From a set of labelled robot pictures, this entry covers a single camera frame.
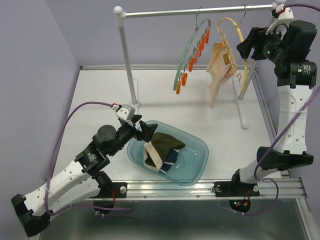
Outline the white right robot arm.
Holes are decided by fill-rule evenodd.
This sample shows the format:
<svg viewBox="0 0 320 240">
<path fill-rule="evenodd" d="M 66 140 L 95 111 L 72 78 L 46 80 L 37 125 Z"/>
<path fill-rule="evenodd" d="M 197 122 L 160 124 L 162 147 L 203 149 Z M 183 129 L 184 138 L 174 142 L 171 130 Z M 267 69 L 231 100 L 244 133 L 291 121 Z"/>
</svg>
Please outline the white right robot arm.
<svg viewBox="0 0 320 240">
<path fill-rule="evenodd" d="M 271 173 L 313 163 L 305 137 L 308 105 L 316 96 L 318 70 L 307 56 L 316 35 L 313 23 L 294 20 L 280 23 L 271 31 L 253 27 L 236 47 L 242 58 L 252 53 L 252 59 L 274 64 L 280 104 L 276 139 L 270 147 L 259 147 L 256 159 L 234 173 L 230 182 L 233 194 L 242 195 L 248 184 L 255 184 Z"/>
</svg>

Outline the beige underwear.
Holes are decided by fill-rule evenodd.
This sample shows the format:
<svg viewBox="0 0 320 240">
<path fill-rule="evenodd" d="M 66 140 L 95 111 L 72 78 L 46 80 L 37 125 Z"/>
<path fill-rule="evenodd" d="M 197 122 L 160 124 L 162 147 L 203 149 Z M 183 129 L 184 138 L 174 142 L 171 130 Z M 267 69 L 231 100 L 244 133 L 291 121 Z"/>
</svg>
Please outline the beige underwear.
<svg viewBox="0 0 320 240">
<path fill-rule="evenodd" d="M 211 83 L 208 86 L 210 100 L 209 107 L 213 108 L 219 94 L 220 87 L 225 84 L 237 71 L 235 57 L 229 44 L 226 41 L 212 45 L 212 55 L 206 72 L 211 76 Z"/>
</svg>

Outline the olive green underwear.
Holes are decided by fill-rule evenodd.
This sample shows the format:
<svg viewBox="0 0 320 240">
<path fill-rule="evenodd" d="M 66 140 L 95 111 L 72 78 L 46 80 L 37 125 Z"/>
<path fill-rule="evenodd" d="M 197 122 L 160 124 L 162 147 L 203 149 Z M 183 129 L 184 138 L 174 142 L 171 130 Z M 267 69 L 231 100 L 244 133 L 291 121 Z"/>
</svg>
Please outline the olive green underwear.
<svg viewBox="0 0 320 240">
<path fill-rule="evenodd" d="M 184 142 L 169 134 L 156 132 L 150 142 L 143 144 L 143 165 L 155 172 L 161 172 L 160 168 L 170 150 L 176 149 L 180 152 L 185 146 Z"/>
</svg>

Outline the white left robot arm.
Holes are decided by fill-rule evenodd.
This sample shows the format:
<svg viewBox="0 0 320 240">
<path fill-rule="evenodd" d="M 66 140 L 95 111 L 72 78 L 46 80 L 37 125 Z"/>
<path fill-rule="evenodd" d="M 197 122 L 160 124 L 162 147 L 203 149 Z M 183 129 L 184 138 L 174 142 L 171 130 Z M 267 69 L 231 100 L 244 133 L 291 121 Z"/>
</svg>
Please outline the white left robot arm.
<svg viewBox="0 0 320 240">
<path fill-rule="evenodd" d="M 65 210 L 54 210 L 53 205 L 75 186 L 92 178 L 96 181 L 94 191 L 100 197 L 111 193 L 112 181 L 103 171 L 117 152 L 122 150 L 131 139 L 148 142 L 155 133 L 158 124 L 146 123 L 141 115 L 134 114 L 132 119 L 119 119 L 121 126 L 101 126 L 92 137 L 92 142 L 81 151 L 67 167 L 38 189 L 11 199 L 15 213 L 28 237 L 33 237 L 45 230 L 50 218 Z"/>
</svg>

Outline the green clip hanger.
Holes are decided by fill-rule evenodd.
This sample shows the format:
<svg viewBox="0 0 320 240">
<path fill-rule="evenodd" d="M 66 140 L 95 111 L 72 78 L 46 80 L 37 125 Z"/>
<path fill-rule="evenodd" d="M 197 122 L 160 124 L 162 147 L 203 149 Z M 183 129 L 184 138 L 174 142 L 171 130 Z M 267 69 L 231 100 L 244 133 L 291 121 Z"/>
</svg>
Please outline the green clip hanger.
<svg viewBox="0 0 320 240">
<path fill-rule="evenodd" d="M 208 17 L 198 20 L 201 9 L 202 8 L 197 9 L 195 29 L 186 44 L 174 77 L 173 91 L 177 95 L 180 94 L 181 88 L 186 86 L 188 73 L 193 71 L 195 64 L 202 56 L 202 52 L 210 39 L 212 23 Z"/>
</svg>

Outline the navy blue underwear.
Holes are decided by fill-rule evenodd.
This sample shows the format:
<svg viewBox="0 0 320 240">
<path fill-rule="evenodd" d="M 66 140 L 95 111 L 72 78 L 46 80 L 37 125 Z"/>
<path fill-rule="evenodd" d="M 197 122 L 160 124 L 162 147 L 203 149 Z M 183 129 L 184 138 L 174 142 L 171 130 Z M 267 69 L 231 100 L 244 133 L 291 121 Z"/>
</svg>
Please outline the navy blue underwear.
<svg viewBox="0 0 320 240">
<path fill-rule="evenodd" d="M 166 156 L 166 159 L 164 160 L 160 171 L 162 173 L 167 173 L 168 170 L 173 167 L 178 159 L 179 150 L 177 149 L 171 149 L 168 155 Z"/>
</svg>

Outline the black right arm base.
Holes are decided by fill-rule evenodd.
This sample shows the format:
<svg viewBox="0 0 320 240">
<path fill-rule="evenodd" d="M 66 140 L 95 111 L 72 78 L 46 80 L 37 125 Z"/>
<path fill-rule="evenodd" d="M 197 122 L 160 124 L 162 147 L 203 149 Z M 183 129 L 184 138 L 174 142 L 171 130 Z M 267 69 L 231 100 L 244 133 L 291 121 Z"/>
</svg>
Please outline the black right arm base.
<svg viewBox="0 0 320 240">
<path fill-rule="evenodd" d="M 232 183 L 231 181 L 217 181 L 212 191 L 218 198 L 231 198 L 230 207 L 240 213 L 247 213 L 251 208 L 251 197 L 259 197 L 259 187 L 251 183 Z"/>
</svg>

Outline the yellow clip hanger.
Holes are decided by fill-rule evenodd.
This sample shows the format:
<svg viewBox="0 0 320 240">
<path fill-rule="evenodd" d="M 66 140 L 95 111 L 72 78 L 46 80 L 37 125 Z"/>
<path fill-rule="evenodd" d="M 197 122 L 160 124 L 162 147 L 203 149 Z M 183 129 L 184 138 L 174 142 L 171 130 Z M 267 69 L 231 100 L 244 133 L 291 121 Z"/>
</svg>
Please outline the yellow clip hanger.
<svg viewBox="0 0 320 240">
<path fill-rule="evenodd" d="M 216 24 L 216 28 L 217 28 L 217 31 L 220 35 L 220 38 L 222 40 L 222 45 L 224 47 L 226 47 L 226 53 L 228 55 L 228 59 L 230 61 L 230 64 L 231 66 L 237 70 L 238 69 L 238 65 L 236 63 L 236 60 L 235 60 L 235 56 L 232 52 L 232 49 L 229 45 L 229 42 L 227 41 L 226 39 L 226 35 L 224 33 L 224 30 L 222 27 L 220 27 L 221 23 L 223 21 L 229 21 L 233 24 L 233 26 L 235 27 L 236 31 L 237 31 L 237 34 L 239 36 L 239 40 L 240 40 L 240 43 L 242 43 L 244 41 L 244 37 L 243 37 L 243 34 L 242 34 L 242 31 L 241 31 L 241 28 L 240 28 L 240 25 L 234 21 L 232 18 L 230 17 L 222 17 Z M 249 64 L 248 64 L 248 58 L 245 57 L 243 59 L 243 66 L 244 66 L 244 80 L 243 80 L 243 84 L 240 86 L 240 89 L 241 89 L 241 92 L 242 93 L 245 93 L 246 90 L 247 90 L 247 87 L 248 87 L 248 83 L 249 83 Z"/>
</svg>

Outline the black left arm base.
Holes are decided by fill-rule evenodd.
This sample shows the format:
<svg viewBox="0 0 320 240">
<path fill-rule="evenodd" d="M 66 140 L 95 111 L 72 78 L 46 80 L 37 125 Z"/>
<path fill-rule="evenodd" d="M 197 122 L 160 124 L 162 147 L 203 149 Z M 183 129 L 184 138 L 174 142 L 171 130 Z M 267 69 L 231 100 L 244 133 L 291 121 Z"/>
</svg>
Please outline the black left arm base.
<svg viewBox="0 0 320 240">
<path fill-rule="evenodd" d="M 112 182 L 111 185 L 99 190 L 99 193 L 92 197 L 94 211 L 99 214 L 109 214 L 116 205 L 117 199 L 127 197 L 128 184 L 126 182 Z"/>
</svg>

